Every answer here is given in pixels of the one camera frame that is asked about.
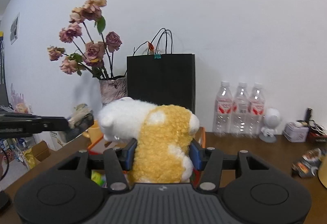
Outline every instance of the plush toy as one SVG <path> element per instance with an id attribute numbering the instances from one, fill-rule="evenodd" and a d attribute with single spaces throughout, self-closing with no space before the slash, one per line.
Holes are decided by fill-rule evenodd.
<path id="1" fill-rule="evenodd" d="M 138 140 L 129 181 L 143 183 L 187 182 L 193 164 L 188 147 L 199 129 L 191 111 L 122 98 L 103 107 L 99 124 L 107 141 Z"/>

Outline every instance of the vase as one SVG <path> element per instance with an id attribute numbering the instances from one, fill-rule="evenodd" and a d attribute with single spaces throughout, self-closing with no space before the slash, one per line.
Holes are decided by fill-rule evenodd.
<path id="1" fill-rule="evenodd" d="M 127 77 L 115 76 L 110 80 L 99 80 L 102 106 L 127 96 Z"/>

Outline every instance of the clear plastic bottle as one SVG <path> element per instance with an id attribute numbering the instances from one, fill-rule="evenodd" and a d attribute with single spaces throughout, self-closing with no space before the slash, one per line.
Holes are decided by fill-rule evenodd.
<path id="1" fill-rule="evenodd" d="M 232 107 L 231 133 L 235 136 L 243 136 L 246 133 L 246 114 L 249 105 L 249 95 L 246 91 L 247 83 L 238 83 Z"/>
<path id="2" fill-rule="evenodd" d="M 264 113 L 264 96 L 262 94 L 262 84 L 255 83 L 249 98 L 247 109 L 247 134 L 250 137 L 257 137 L 259 134 L 260 121 Z"/>
<path id="3" fill-rule="evenodd" d="M 229 89 L 229 82 L 221 82 L 221 87 L 215 102 L 215 118 L 213 131 L 217 136 L 229 132 L 229 122 L 232 112 L 233 97 Z"/>

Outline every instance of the ribbed gray panel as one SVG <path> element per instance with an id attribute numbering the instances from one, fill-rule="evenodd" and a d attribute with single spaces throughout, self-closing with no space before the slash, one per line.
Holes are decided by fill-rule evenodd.
<path id="1" fill-rule="evenodd" d="M 218 198 L 194 191 L 190 184 L 136 184 L 112 195 L 85 224 L 241 224 L 228 215 Z"/>

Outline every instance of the black paper bag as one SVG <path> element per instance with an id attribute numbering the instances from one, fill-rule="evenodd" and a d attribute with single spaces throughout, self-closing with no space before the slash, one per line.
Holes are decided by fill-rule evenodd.
<path id="1" fill-rule="evenodd" d="M 194 113 L 194 54 L 127 57 L 127 90 L 133 99 L 158 105 L 178 105 Z"/>

